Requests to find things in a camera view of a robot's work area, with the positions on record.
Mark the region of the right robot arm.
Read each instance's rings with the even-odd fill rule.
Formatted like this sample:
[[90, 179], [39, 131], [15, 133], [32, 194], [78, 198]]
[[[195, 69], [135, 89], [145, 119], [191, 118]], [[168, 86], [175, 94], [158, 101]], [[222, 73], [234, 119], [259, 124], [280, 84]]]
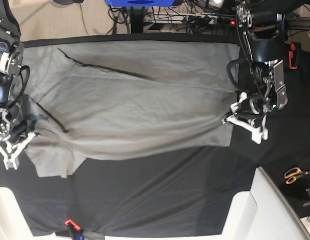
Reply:
[[19, 156], [38, 136], [27, 117], [25, 91], [31, 70], [23, 65], [21, 30], [9, 2], [0, 0], [0, 154], [7, 170], [17, 170]]

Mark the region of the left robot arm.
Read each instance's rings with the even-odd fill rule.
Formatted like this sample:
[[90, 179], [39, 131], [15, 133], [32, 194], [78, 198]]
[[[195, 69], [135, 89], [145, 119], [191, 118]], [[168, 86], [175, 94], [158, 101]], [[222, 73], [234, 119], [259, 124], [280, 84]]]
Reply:
[[[269, 138], [268, 115], [281, 111], [289, 102], [284, 75], [284, 21], [284, 15], [261, 9], [255, 0], [236, 1], [235, 26], [244, 56], [226, 68], [239, 95], [224, 123], [249, 131], [258, 145]], [[249, 67], [253, 80], [249, 89], [241, 87], [232, 74], [232, 68], [241, 64]]]

